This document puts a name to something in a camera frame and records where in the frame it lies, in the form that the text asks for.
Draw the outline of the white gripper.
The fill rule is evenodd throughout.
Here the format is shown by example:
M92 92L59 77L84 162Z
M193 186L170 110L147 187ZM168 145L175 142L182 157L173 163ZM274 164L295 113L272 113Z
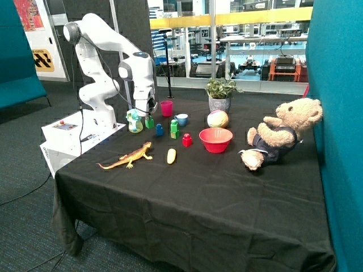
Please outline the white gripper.
M153 116L158 103L155 101L155 89L153 86L135 87L133 98L135 101L134 108L139 114L146 114L146 119Z

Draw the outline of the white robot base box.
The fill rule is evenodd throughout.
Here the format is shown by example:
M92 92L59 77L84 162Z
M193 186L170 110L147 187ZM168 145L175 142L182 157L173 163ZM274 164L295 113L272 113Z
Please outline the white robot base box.
M88 109L43 126L45 142L40 149L52 176L124 126L118 122L105 123Z

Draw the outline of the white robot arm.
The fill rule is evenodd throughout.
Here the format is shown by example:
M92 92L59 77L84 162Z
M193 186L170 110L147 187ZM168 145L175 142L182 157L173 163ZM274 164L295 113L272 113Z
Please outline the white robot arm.
M65 24L64 36L75 45L84 75L94 80L79 90L79 97L92 107L98 125L105 128L116 126L114 109L105 100L114 97L120 89L119 84L104 71L99 49L128 56L119 63L119 76L126 82L133 82L135 107L140 116L145 117L156 111L154 61L148 53L138 49L93 13L86 14L82 20Z

